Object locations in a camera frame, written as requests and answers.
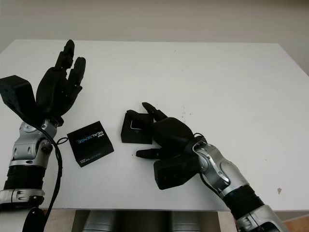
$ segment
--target black wire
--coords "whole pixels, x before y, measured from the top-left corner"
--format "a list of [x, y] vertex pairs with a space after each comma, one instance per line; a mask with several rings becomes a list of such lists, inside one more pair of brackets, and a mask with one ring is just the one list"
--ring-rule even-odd
[[46, 215], [45, 215], [44, 225], [46, 225], [48, 217], [50, 215], [50, 212], [53, 208], [54, 202], [55, 202], [57, 195], [59, 193], [59, 190], [60, 190], [60, 182], [61, 182], [61, 177], [62, 177], [62, 157], [61, 157], [61, 152], [59, 150], [59, 147], [58, 147], [57, 143], [53, 140], [53, 138], [46, 131], [44, 131], [42, 128], [39, 127], [37, 129], [40, 132], [42, 132], [47, 137], [47, 139], [52, 143], [52, 145], [55, 147], [55, 154], [56, 154], [56, 159], [57, 159], [57, 162], [58, 162], [58, 173], [57, 173], [55, 189], [54, 189], [52, 199], [49, 203], [49, 207], [48, 207]]
[[202, 136], [202, 137], [205, 139], [205, 137], [204, 137], [201, 133], [195, 133], [193, 136], [195, 137], [196, 134]]
[[58, 139], [58, 141], [57, 141], [57, 145], [64, 144], [67, 140], [69, 140], [69, 138], [68, 138], [68, 137], [63, 137], [63, 138], [60, 138], [60, 139]]
[[204, 183], [204, 185], [206, 185], [208, 188], [210, 188], [211, 191], [213, 191], [217, 196], [219, 196], [218, 192], [212, 186], [210, 186], [210, 184], [206, 182], [206, 180], [203, 177], [203, 174], [200, 173], [199, 176], [201, 177], [201, 180]]

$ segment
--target robotic arm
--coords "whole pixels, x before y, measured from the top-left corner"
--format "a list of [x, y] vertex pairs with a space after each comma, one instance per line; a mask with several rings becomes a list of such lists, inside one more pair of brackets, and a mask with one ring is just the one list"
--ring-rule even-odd
[[288, 232], [278, 216], [256, 196], [239, 169], [201, 134], [193, 134], [181, 121], [167, 117], [149, 103], [142, 104], [155, 123], [144, 121], [128, 110], [149, 130], [160, 149], [137, 151], [136, 156], [160, 159], [154, 163], [154, 177], [160, 189], [184, 184], [196, 174], [230, 208], [237, 227], [243, 232]]
[[[0, 79], [0, 93], [4, 103], [23, 120], [19, 138], [13, 146], [7, 180], [0, 191], [0, 225], [9, 231], [43, 231], [60, 188], [62, 158], [53, 138], [57, 127], [62, 126], [62, 115], [73, 105], [82, 90], [86, 60], [77, 58], [68, 79], [66, 70], [72, 66], [74, 42], [69, 40], [60, 52], [55, 67], [50, 68], [41, 80], [36, 101], [31, 84], [18, 77]], [[46, 215], [38, 208], [44, 201], [43, 178], [49, 156], [55, 147], [58, 175], [55, 191]]]

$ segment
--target beige wall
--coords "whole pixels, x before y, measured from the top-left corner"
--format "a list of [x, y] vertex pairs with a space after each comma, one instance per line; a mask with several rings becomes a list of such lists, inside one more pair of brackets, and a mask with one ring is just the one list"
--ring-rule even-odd
[[309, 0], [1, 0], [14, 39], [279, 43], [309, 74]]

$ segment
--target white tabletop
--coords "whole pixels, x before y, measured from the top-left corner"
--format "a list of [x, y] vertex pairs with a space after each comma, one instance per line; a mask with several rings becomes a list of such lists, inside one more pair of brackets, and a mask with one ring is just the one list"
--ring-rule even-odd
[[[0, 55], [0, 77], [18, 75], [36, 91], [65, 43], [14, 41]], [[309, 210], [309, 78], [279, 45], [75, 41], [78, 56], [87, 61], [83, 90], [56, 139], [99, 120], [115, 151], [81, 168], [70, 144], [61, 145], [63, 177], [54, 208], [227, 209], [198, 176], [159, 190], [154, 161], [135, 157], [152, 146], [121, 143], [126, 110], [145, 112], [144, 101], [204, 134], [274, 210]], [[3, 186], [21, 120], [3, 103], [0, 112]], [[56, 172], [52, 153], [42, 207], [50, 202]]]

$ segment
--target black cube module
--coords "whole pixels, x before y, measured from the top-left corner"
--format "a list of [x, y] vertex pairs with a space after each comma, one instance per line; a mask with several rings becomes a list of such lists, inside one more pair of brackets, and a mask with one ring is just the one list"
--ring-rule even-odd
[[112, 143], [99, 121], [69, 133], [68, 138], [75, 159], [81, 167], [114, 151]]
[[[140, 114], [144, 120], [149, 120], [150, 123], [154, 119], [149, 114]], [[121, 141], [131, 144], [152, 144], [153, 137], [147, 130], [143, 130], [138, 120], [132, 120], [126, 113], [125, 120], [121, 130]]]

